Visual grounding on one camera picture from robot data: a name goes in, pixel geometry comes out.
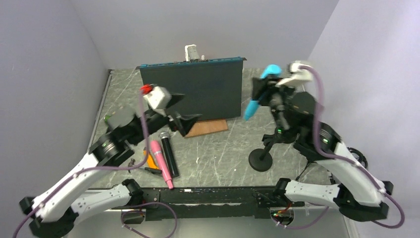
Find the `black stand with blue mic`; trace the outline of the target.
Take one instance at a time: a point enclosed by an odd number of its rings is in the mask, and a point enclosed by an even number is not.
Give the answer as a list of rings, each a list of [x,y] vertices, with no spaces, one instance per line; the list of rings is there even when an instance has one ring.
[[[264,148],[253,150],[248,158],[250,166],[258,172],[265,172],[271,168],[273,158],[269,152],[274,144],[291,144],[297,138],[297,129],[293,122],[289,121],[290,112],[275,109],[272,109],[271,112],[276,123],[274,133],[264,134],[262,137]]]

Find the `pink microphone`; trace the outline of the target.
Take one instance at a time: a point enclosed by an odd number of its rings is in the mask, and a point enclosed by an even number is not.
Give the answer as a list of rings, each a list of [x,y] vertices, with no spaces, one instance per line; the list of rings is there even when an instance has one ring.
[[[160,143],[156,140],[152,140],[150,142],[150,147],[151,147],[152,154],[153,154],[154,158],[156,159],[160,170],[162,171],[162,177],[163,177],[165,183],[167,184],[169,189],[174,189],[172,176],[171,176],[171,174],[169,172],[169,169],[167,167],[167,164],[166,164],[166,161],[165,161],[165,158],[164,158],[164,155],[163,155],[163,150],[160,146]]]

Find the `black handheld microphone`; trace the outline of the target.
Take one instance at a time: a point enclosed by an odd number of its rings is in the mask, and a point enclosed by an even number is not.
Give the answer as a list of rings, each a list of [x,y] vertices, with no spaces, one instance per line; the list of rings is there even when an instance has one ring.
[[[159,134],[159,138],[161,140],[163,149],[164,149],[164,153],[165,153],[165,157],[166,157],[166,162],[167,162],[167,166],[169,169],[169,172],[172,176],[172,178],[177,178],[180,176],[179,174],[179,170],[177,167],[177,163],[175,160],[175,156],[173,153],[173,149],[171,146],[171,142],[170,142],[170,135],[168,132],[162,132]]]

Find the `blue microphone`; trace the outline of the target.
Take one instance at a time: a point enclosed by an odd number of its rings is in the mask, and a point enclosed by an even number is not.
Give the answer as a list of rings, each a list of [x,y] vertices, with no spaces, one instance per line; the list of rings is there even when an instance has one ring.
[[[251,117],[253,117],[255,112],[258,110],[260,101],[265,97],[265,93],[268,88],[268,80],[278,78],[281,72],[282,69],[280,66],[270,64],[264,69],[260,77],[254,77],[252,79],[252,95],[244,112],[245,121],[248,121]]]

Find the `black tripod shock mount stand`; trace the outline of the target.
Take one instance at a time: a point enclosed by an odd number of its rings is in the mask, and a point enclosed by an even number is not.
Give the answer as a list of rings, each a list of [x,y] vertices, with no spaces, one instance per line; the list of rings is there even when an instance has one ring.
[[[352,147],[348,147],[348,150],[350,151],[350,153],[354,156],[354,158],[361,163],[361,165],[368,170],[368,161],[367,158],[364,156],[364,154],[362,152],[360,152],[359,150],[352,148]],[[303,175],[303,173],[306,171],[306,169],[313,164],[313,162],[307,161],[304,169],[301,171],[301,173],[299,175],[297,175],[297,177],[295,178],[295,180],[299,180],[301,178],[301,176]]]

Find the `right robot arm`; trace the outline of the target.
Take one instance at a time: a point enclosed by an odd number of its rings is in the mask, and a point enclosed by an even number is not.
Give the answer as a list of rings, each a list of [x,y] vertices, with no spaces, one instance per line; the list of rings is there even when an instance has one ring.
[[[389,181],[376,179],[347,147],[341,136],[317,119],[319,105],[313,95],[286,85],[286,79],[269,75],[252,79],[252,99],[245,117],[252,109],[267,106],[276,124],[273,134],[262,138],[264,147],[249,154],[250,166],[259,172],[271,168],[270,150],[277,143],[292,144],[309,164],[316,163],[338,178],[338,183],[317,185],[281,178],[273,200],[279,206],[308,202],[336,208],[345,217],[370,222],[387,218],[385,199],[393,190]]]

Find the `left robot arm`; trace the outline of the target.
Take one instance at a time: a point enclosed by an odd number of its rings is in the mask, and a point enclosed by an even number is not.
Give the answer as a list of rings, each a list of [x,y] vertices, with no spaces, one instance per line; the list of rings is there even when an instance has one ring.
[[[25,223],[35,237],[61,238],[81,221],[105,210],[143,205],[144,193],[133,179],[126,179],[110,190],[84,196],[84,192],[111,171],[125,170],[124,162],[134,155],[133,145],[149,145],[149,135],[168,126],[186,135],[199,115],[177,112],[159,113],[123,107],[108,116],[107,130],[92,144],[81,161],[59,182],[36,197],[24,197],[19,205]]]

